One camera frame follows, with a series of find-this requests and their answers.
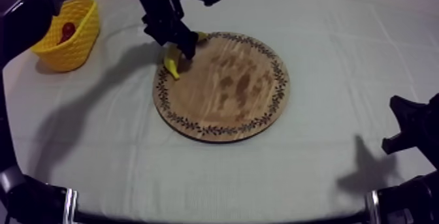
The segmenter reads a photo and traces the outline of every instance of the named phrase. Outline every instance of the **red fruit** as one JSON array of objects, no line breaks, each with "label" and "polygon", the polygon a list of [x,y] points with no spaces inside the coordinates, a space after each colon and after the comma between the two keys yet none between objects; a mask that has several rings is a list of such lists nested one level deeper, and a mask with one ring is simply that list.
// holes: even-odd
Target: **red fruit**
[{"label": "red fruit", "polygon": [[62,30],[62,37],[61,40],[58,44],[61,44],[63,42],[65,42],[66,40],[69,40],[73,35],[74,32],[76,31],[74,24],[71,22],[67,22],[64,24],[63,26],[63,30]]}]

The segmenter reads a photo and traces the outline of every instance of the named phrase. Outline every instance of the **wood grain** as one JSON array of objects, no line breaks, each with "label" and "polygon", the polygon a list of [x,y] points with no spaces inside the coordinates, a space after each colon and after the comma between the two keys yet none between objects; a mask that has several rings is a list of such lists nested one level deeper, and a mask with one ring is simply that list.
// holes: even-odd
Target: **wood grain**
[{"label": "wood grain", "polygon": [[154,103],[162,118],[188,137],[228,143],[253,136],[282,113],[289,77],[282,60],[251,37],[217,32],[180,58],[180,79],[164,66],[154,79]]}]

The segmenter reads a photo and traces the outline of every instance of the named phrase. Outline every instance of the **woven basket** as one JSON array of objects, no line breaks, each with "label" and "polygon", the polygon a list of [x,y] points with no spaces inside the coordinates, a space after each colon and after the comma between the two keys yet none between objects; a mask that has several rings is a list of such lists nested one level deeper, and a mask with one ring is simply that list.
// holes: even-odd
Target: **woven basket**
[{"label": "woven basket", "polygon": [[[71,22],[74,35],[58,45],[62,28]],[[46,36],[31,50],[55,71],[72,71],[83,65],[99,33],[99,15],[94,0],[70,0],[64,2],[61,13],[52,20]]]}]

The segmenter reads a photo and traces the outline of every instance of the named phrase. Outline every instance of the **toy banana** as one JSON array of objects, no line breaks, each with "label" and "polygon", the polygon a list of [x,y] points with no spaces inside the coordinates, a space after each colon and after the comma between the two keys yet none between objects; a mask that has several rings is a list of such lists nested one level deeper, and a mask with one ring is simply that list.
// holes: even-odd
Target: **toy banana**
[{"label": "toy banana", "polygon": [[[205,38],[207,38],[207,34],[197,31],[198,34],[198,41],[201,42]],[[178,68],[178,60],[182,56],[182,51],[177,48],[177,45],[174,43],[171,43],[169,45],[168,50],[166,51],[165,58],[163,59],[163,62],[165,64],[165,68],[170,72],[170,74],[174,77],[175,80],[180,79],[180,75],[177,72]]]}]

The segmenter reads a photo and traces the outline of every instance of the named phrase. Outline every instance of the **gray tablecloth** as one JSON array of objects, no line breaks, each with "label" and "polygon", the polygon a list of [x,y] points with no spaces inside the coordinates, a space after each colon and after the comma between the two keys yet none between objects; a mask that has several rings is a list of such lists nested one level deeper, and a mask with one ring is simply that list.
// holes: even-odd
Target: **gray tablecloth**
[{"label": "gray tablecloth", "polygon": [[152,80],[163,49],[137,0],[98,0],[87,63],[54,74],[36,56],[8,95],[21,168],[79,191],[83,211],[140,220],[281,221],[354,212],[372,189],[432,171],[417,150],[384,156],[398,133],[393,95],[438,89],[439,20],[346,0],[183,4],[198,31],[255,37],[283,59],[291,93],[279,120],[237,144],[180,136],[160,118]]}]

